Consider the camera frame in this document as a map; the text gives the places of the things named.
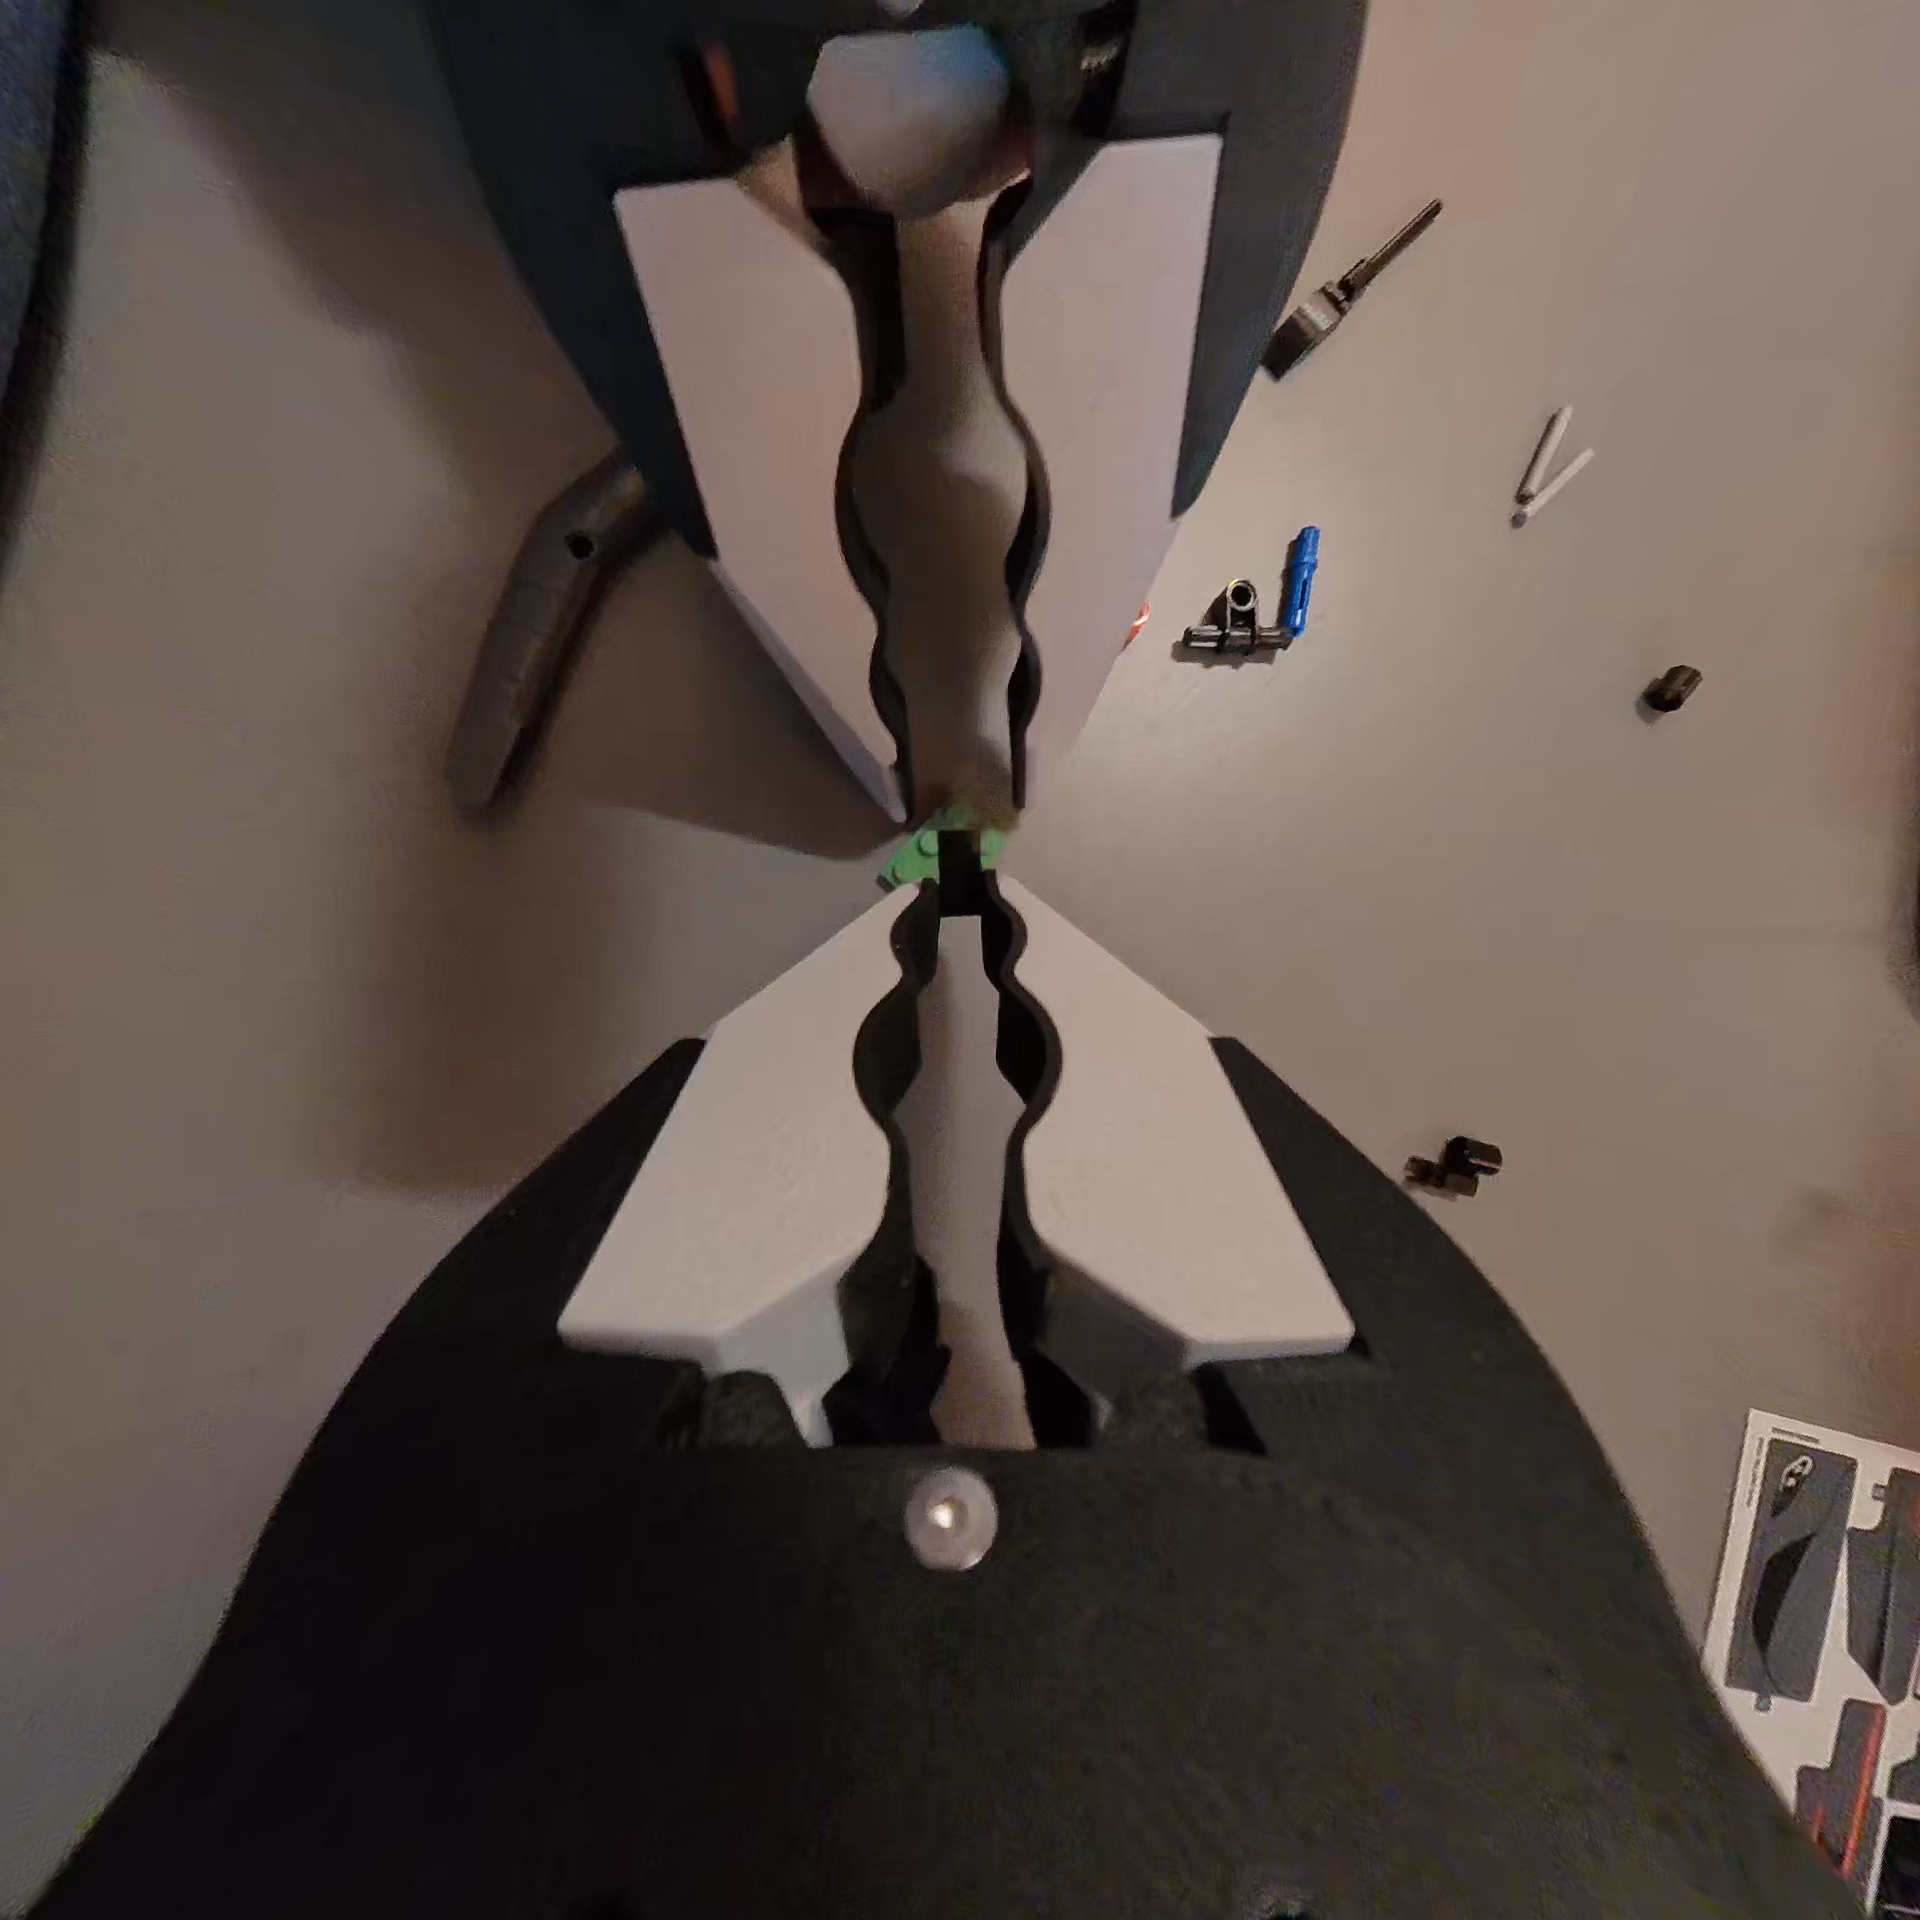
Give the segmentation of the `black lego axle with lever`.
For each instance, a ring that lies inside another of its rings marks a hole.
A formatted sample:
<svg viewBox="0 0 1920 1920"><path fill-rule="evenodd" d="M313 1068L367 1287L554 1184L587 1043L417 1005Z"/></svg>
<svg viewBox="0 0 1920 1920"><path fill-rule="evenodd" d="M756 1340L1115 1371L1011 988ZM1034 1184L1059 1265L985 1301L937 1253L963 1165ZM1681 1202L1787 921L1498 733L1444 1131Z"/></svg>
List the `black lego axle with lever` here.
<svg viewBox="0 0 1920 1920"><path fill-rule="evenodd" d="M1444 200L1428 202L1378 251L1357 258L1346 273L1306 293L1271 332L1261 372L1282 378L1315 353L1353 312L1363 293L1444 217Z"/></svg>

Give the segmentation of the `black lego axle connector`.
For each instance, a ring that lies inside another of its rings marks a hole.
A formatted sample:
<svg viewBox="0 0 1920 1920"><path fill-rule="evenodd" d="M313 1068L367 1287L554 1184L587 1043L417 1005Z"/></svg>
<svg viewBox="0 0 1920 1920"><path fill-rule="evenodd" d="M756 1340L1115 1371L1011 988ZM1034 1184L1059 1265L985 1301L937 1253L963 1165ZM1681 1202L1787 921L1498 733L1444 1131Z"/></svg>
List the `black lego axle connector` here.
<svg viewBox="0 0 1920 1920"><path fill-rule="evenodd" d="M1253 661L1282 652L1300 637L1282 622L1261 616L1261 590L1247 578L1228 582L1201 622L1187 624L1178 652L1205 661Z"/></svg>

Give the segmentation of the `green lego plate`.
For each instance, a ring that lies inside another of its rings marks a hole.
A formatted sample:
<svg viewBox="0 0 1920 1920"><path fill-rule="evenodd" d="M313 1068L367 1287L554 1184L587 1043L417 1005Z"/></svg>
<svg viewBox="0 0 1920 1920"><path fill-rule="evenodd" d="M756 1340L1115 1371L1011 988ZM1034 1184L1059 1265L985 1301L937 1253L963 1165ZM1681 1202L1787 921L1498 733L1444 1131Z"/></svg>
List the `green lego plate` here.
<svg viewBox="0 0 1920 1920"><path fill-rule="evenodd" d="M897 891L916 889L925 882L941 882L946 844L966 844L973 849L973 863L980 864L980 873L993 873L999 868L1005 840L1005 827L984 807L966 799L946 799L934 814L928 814L906 836L906 844L881 863L878 884L886 891Z"/></svg>

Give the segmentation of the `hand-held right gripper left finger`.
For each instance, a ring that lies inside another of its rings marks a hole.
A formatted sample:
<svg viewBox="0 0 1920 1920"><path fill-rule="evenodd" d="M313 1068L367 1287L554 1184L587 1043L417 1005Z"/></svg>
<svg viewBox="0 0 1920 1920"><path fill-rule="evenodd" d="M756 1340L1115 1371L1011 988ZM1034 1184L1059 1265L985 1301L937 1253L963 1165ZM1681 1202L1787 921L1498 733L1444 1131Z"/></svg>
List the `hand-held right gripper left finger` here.
<svg viewBox="0 0 1920 1920"><path fill-rule="evenodd" d="M559 1314L571 1349L766 1377L814 1448L886 1435L937 1357L897 1106L941 959L890 891L712 1026Z"/></svg>

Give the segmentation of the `sticker sheet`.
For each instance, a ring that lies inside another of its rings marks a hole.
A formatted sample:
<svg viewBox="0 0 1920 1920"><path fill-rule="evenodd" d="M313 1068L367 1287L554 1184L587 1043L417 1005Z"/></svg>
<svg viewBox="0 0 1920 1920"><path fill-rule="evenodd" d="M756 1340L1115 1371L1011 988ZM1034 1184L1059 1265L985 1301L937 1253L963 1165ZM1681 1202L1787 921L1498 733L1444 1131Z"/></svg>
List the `sticker sheet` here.
<svg viewBox="0 0 1920 1920"><path fill-rule="evenodd" d="M1915 1449L1747 1413L1704 1670L1860 1911L1916 1916Z"/></svg>

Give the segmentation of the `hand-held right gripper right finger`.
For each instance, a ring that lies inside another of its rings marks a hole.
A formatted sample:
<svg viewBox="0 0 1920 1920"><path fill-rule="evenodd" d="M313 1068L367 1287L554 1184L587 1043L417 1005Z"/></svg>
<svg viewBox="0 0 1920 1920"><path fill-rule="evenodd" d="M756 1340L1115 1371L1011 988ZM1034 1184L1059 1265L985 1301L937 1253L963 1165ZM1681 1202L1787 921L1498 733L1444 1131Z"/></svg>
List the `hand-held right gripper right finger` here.
<svg viewBox="0 0 1920 1920"><path fill-rule="evenodd" d="M1011 879L980 882L1020 1093L999 1318L1038 1448L1197 1369L1342 1354L1346 1309L1205 1022Z"/></svg>

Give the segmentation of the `grey curved lego panel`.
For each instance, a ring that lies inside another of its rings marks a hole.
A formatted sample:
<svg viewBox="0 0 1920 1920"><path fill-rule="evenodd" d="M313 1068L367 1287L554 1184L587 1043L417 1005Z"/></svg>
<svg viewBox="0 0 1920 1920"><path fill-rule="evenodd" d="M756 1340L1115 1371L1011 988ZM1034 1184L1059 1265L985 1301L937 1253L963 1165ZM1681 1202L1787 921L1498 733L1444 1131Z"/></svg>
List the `grey curved lego panel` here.
<svg viewBox="0 0 1920 1920"><path fill-rule="evenodd" d="M445 750L445 786L460 814L494 814L516 789L596 612L660 534L660 511L625 446L530 518Z"/></svg>

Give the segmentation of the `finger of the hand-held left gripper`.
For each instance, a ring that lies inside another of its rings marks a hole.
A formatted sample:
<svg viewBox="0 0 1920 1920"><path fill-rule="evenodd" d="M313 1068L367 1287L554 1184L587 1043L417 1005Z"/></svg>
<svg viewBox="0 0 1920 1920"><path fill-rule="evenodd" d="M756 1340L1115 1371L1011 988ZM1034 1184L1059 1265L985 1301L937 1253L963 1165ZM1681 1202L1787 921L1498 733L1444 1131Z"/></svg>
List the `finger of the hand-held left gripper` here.
<svg viewBox="0 0 1920 1920"><path fill-rule="evenodd" d="M1003 251L990 366L1029 457L1010 555L1020 811L1083 733L1178 528L1218 154L1218 130L1101 143Z"/></svg>
<svg viewBox="0 0 1920 1920"><path fill-rule="evenodd" d="M878 613L842 532L866 397L855 300L798 202L740 179L614 195L719 583L850 774L906 822L901 749L872 666Z"/></svg>

